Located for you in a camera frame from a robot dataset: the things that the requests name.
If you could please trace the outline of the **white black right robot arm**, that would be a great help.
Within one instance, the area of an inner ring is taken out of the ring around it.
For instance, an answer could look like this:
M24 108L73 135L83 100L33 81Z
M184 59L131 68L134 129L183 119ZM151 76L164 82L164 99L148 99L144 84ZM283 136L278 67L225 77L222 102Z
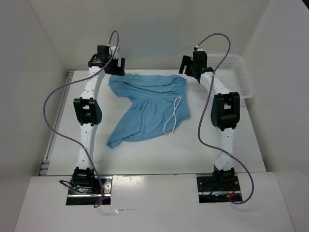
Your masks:
M233 153L233 136L240 120L240 96L232 92L218 79L214 69L207 66L207 53L195 47L193 56L184 55L179 69L180 74L195 78L211 94L208 106L211 107L211 123L218 131L219 156L214 163L212 186L223 190L234 181L235 169L230 155Z

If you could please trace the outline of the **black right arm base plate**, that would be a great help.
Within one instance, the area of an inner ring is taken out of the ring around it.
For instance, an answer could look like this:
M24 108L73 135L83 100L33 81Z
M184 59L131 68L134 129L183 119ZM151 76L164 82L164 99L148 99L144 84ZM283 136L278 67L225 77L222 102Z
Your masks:
M196 176L199 203L225 203L231 198L234 202L242 202L239 179L237 175L229 183L215 184L212 174Z

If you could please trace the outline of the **light blue shorts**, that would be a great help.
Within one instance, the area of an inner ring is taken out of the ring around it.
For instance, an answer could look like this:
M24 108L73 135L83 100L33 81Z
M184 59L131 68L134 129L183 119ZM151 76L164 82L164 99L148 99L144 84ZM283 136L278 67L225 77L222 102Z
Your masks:
M106 145L139 142L168 135L190 117L187 80L179 75L113 75L109 87L132 105L120 119Z

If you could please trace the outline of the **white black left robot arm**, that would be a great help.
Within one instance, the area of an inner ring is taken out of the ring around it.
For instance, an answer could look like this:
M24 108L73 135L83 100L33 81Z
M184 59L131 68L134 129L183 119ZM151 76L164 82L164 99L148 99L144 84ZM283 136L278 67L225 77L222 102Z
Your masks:
M102 110L97 96L101 82L106 74L125 74L125 59L118 58L119 47L116 45L99 45L97 52L88 62L88 75L80 97L73 100L77 120L80 124L82 144L79 149L77 167L72 175L72 185L81 192L91 193L99 188L93 161L96 130L102 121Z

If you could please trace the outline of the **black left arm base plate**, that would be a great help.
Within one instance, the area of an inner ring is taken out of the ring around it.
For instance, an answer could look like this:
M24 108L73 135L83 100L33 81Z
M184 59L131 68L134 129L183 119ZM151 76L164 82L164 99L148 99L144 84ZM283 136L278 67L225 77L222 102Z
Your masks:
M110 205L111 204L111 193L112 193L112 176L101 176L100 177L104 195L103 201L100 205ZM66 205L75 206L75 205L94 205L101 197L101 188L99 181L96 178L94 182L94 187L74 187L72 184L66 182L66 185L69 186Z

